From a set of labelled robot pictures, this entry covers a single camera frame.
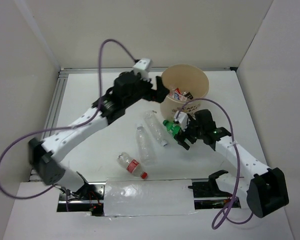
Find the green soda bottle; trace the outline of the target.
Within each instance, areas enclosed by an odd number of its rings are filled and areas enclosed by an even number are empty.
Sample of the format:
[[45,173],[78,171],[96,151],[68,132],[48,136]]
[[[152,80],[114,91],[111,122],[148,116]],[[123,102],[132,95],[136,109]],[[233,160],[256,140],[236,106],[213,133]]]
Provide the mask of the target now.
[[173,137],[183,133],[181,126],[174,123],[173,121],[169,121],[166,119],[162,122],[162,124],[165,127],[166,131]]

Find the blue white label bottle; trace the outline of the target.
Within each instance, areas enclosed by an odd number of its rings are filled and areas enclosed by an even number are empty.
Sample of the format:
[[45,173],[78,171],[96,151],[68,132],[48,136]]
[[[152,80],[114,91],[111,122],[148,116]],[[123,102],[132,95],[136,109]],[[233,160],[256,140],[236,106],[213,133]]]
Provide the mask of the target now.
[[184,95],[182,95],[182,92],[178,87],[171,85],[169,87],[169,90],[170,90],[169,96],[174,100],[183,101],[183,102],[187,100],[187,98]]

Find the black label small bottle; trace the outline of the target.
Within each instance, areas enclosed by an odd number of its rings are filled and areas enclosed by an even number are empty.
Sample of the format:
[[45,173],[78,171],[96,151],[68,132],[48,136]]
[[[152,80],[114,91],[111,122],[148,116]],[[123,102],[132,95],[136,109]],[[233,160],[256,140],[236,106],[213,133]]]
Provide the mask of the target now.
[[189,92],[189,91],[185,91],[183,92],[183,96],[185,97],[185,101],[190,101],[192,100],[194,97],[193,95]]

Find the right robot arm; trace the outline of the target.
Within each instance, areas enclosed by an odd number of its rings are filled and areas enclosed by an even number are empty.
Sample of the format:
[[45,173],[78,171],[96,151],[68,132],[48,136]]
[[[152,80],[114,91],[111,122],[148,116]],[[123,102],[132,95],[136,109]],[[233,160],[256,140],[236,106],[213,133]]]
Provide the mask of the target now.
[[186,150],[202,140],[215,152],[222,155],[237,170],[239,177],[232,176],[226,170],[213,174],[216,179],[208,184],[213,196],[223,192],[231,193],[237,187],[236,197],[241,208],[250,209],[252,213],[263,218],[289,203],[285,175],[278,167],[270,168],[252,156],[232,137],[224,127],[217,127],[209,110],[199,110],[194,116],[185,112],[177,112],[174,121],[180,126],[176,140]]

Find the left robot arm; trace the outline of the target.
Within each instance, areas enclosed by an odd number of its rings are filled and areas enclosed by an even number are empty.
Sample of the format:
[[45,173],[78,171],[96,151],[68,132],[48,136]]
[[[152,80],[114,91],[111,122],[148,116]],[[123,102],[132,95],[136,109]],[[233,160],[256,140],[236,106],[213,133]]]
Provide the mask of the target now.
[[143,79],[133,71],[122,72],[105,95],[71,125],[43,140],[32,138],[28,142],[29,162],[42,182],[47,186],[58,185],[70,190],[78,200],[87,197],[89,184],[86,179],[79,172],[62,165],[62,160],[88,137],[122,117],[126,109],[139,100],[162,103],[169,90],[160,76],[155,79],[156,89],[153,89],[151,79]]

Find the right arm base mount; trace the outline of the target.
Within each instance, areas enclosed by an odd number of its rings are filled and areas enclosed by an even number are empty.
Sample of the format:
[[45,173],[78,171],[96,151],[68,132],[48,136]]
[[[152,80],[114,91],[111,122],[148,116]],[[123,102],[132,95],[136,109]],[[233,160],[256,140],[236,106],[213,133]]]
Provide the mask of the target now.
[[219,170],[209,175],[206,180],[192,181],[188,188],[193,193],[195,210],[222,209],[230,202],[232,194],[221,191],[217,186],[217,180],[221,180],[228,173],[226,170]]

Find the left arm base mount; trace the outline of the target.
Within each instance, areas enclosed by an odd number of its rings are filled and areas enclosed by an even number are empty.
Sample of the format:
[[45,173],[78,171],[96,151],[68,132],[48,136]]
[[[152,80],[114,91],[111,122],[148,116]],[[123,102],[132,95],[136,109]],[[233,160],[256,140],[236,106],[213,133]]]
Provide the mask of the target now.
[[89,182],[86,192],[76,194],[73,192],[66,193],[64,188],[57,186],[59,197],[56,212],[57,213],[88,213],[91,216],[104,216],[104,196],[105,182]]

